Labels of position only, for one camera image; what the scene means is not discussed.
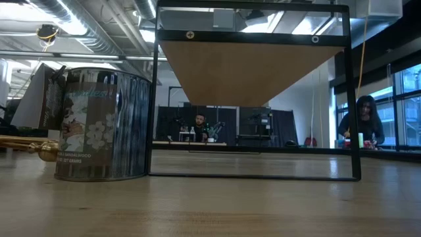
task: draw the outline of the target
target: exposed ceiling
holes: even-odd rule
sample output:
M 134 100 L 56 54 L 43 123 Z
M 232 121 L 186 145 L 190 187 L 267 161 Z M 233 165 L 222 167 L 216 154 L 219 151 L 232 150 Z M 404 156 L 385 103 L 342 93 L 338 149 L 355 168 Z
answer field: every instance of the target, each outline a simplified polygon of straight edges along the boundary
M 125 17 L 119 16 L 118 19 L 112 17 L 109 9 L 104 6 L 104 3 L 110 4 L 111 8 L 114 9 L 118 14 L 117 10 L 111 4 L 112 1 L 116 2 L 122 11 L 124 12 Z M 293 0 L 279 0 L 278 2 L 290 2 Z M 357 17 L 357 0 L 337 0 L 338 3 L 347 4 L 351 7 L 351 16 L 354 18 L 351 21 L 352 30 L 356 32 L 356 36 L 353 36 L 355 39 L 361 35 L 361 27 L 364 26 L 364 20 L 356 19 Z M 329 0 L 312 0 L 313 3 L 329 3 Z M 133 35 L 130 33 L 127 21 L 130 21 L 130 24 L 141 30 L 142 40 L 146 41 L 145 44 L 149 51 L 153 49 L 154 33 L 153 20 L 142 20 L 139 24 L 138 13 L 136 11 L 134 0 L 77 0 L 82 8 L 87 12 L 88 16 L 91 16 L 98 27 L 95 30 L 104 31 L 110 38 L 110 41 L 113 42 L 116 48 L 121 49 L 121 53 L 125 55 L 145 55 L 143 49 L 139 50 L 139 47 L 142 47 L 141 44 L 137 41 L 130 39 L 133 38 Z M 185 9 L 165 9 L 161 13 L 162 26 L 166 29 L 178 29 L 178 30 L 225 30 L 225 31 L 242 31 L 247 27 L 245 17 L 250 14 L 251 11 L 248 10 L 236 10 L 235 12 L 227 11 L 213 11 L 208 9 L 195 9 L 192 11 L 186 11 Z M 269 20 L 273 20 L 277 13 L 274 11 L 263 11 L 265 17 Z M 274 27 L 274 32 L 281 33 L 295 33 L 297 34 L 311 34 L 320 30 L 323 24 L 329 23 L 329 26 L 323 29 L 321 34 L 339 34 L 341 32 L 340 20 L 338 16 L 334 17 L 335 20 L 330 22 L 330 14 L 320 14 L 320 13 L 307 13 L 301 14 L 298 12 L 283 13 L 280 19 L 280 23 Z M 393 21 L 391 18 L 385 20 L 370 21 L 370 26 L 372 26 L 372 32 L 370 34 L 377 34 L 379 30 L 383 30 L 388 25 L 392 24 Z M 122 30 L 121 24 L 125 26 L 125 31 Z M 0 32 L 19 32 L 23 34 L 33 34 L 42 24 L 52 24 L 57 25 L 55 19 L 51 16 L 43 14 L 38 10 L 34 9 L 27 4 L 16 4 L 16 3 L 0 3 Z M 55 43 L 48 48 L 48 52 L 63 52 L 63 53 L 93 53 L 91 49 L 86 47 L 81 41 L 72 38 L 64 30 L 59 32 L 61 37 L 58 37 L 55 40 Z M 6 36 L 5 34 L 0 33 L 0 50 L 20 50 L 20 51 L 42 51 L 43 45 L 40 44 L 40 40 L 37 36 Z M 27 81 L 29 74 L 36 66 L 36 62 L 33 61 L 11 61 L 11 64 L 14 67 L 13 77 L 11 82 L 11 92 L 9 96 L 20 97 L 24 93 L 25 86 L 20 93 L 16 94 L 19 88 L 21 88 L 25 81 Z M 95 66 L 106 66 L 110 68 L 119 68 L 118 64 L 109 64 L 109 63 L 96 63 L 90 62 L 91 65 Z M 61 65 L 67 65 L 69 67 L 80 66 L 81 62 L 56 62 L 48 63 L 53 67 L 60 67 Z M 151 76 L 151 63 L 150 62 L 131 62 L 131 65 L 135 70 L 143 73 L 144 76 Z M 179 86 L 178 80 L 176 79 L 170 65 L 168 63 L 159 63 L 159 74 L 158 78 L 164 86 Z

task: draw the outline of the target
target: black curtain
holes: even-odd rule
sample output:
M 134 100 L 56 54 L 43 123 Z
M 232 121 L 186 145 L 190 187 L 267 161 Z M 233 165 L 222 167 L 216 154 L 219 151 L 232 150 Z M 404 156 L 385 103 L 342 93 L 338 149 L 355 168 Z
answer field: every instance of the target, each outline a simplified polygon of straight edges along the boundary
M 272 110 L 274 147 L 284 147 L 289 140 L 298 144 L 293 111 Z
M 198 113 L 206 116 L 206 122 L 213 126 L 217 122 L 225 122 L 225 126 L 218 133 L 217 142 L 225 142 L 227 145 L 235 145 L 236 136 L 236 110 L 218 109 L 218 120 L 216 108 L 206 107 L 159 107 L 157 121 L 157 140 L 167 141 L 167 135 L 171 135 L 173 141 L 178 142 L 180 124 L 187 124 L 189 130 L 195 124 L 195 117 Z

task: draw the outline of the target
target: ductwork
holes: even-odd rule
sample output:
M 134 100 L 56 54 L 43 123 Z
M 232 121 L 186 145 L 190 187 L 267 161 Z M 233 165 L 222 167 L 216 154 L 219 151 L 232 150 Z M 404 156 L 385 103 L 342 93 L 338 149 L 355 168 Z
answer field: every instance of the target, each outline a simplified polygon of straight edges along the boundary
M 86 36 L 77 39 L 97 54 L 123 55 L 124 52 L 113 42 L 98 22 L 75 0 L 26 0 L 31 6 L 52 17 L 53 22 L 72 35 Z M 119 68 L 134 74 L 141 74 L 130 63 L 124 61 Z
M 137 12 L 143 19 L 151 20 L 156 17 L 156 0 L 134 0 L 134 3 Z

